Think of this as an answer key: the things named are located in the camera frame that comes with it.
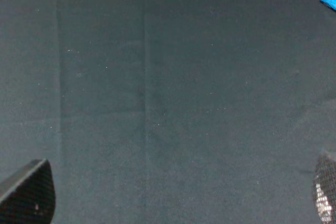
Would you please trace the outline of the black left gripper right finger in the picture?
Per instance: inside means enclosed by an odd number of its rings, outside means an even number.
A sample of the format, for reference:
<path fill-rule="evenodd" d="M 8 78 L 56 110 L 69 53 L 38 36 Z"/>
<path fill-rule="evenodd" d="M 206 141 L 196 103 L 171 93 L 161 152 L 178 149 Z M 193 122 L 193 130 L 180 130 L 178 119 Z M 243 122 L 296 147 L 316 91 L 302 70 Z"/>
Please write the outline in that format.
<path fill-rule="evenodd" d="M 321 153 L 312 181 L 312 198 L 321 223 L 335 224 L 335 153 Z"/>

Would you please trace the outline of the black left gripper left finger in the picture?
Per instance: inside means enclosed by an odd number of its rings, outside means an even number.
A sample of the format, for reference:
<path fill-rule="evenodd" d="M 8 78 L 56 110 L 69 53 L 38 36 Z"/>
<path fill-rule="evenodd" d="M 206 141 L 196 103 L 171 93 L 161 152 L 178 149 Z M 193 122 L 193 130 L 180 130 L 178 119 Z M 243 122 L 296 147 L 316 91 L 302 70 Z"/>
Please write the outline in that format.
<path fill-rule="evenodd" d="M 2 224 L 49 224 L 55 209 L 49 160 L 34 159 L 1 182 Z"/>

